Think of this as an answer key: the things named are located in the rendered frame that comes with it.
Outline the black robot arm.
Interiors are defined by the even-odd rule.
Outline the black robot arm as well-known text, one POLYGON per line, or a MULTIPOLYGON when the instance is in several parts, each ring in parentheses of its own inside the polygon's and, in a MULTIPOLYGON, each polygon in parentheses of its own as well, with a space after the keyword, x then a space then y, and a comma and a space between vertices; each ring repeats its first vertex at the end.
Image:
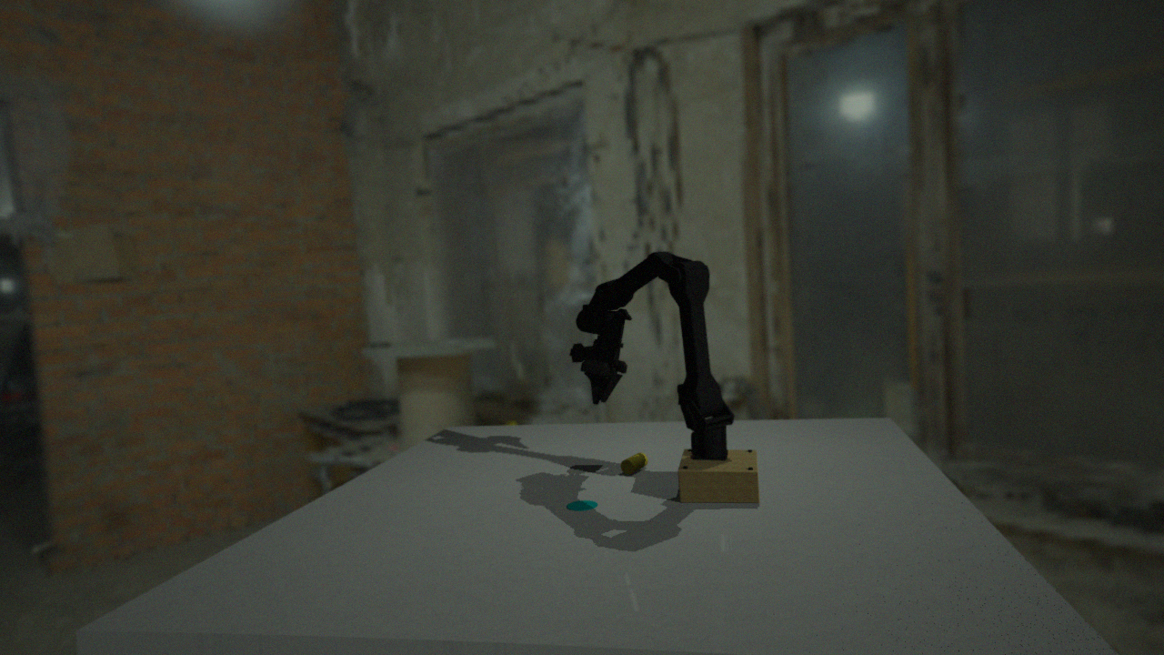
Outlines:
POLYGON ((725 461, 725 426, 733 423, 734 415, 722 399, 719 385, 710 372, 704 322, 709 268, 703 262, 673 256, 672 252, 651 252, 623 277, 596 287, 591 301, 583 304, 583 309, 579 311, 579 330, 622 339, 625 319, 631 320, 632 316, 629 316, 627 309, 619 308, 631 301, 638 289, 656 277, 667 282, 670 296, 680 307, 687 375, 684 383, 677 385, 677 405, 687 428, 693 428, 693 460, 725 461), (704 419, 707 417, 712 418, 704 419))

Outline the yellow tall cylinder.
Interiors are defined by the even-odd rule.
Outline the yellow tall cylinder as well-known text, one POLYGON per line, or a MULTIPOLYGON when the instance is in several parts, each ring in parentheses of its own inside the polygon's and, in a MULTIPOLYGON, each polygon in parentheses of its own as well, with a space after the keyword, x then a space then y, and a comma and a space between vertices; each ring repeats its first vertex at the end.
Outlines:
POLYGON ((636 456, 629 457, 622 461, 622 471, 624 474, 636 472, 638 469, 646 467, 647 458, 645 453, 636 453, 636 456))

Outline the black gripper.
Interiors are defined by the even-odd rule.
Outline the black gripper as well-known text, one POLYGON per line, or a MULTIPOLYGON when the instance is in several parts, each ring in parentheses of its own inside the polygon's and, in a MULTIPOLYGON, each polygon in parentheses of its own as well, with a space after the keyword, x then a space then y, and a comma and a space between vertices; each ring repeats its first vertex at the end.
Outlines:
POLYGON ((619 359, 622 339, 608 339, 597 335, 594 344, 597 344, 596 359, 582 362, 581 370, 585 370, 587 378, 590 378, 592 389, 592 405, 606 403, 611 391, 613 391, 620 373, 627 373, 627 362, 619 359))

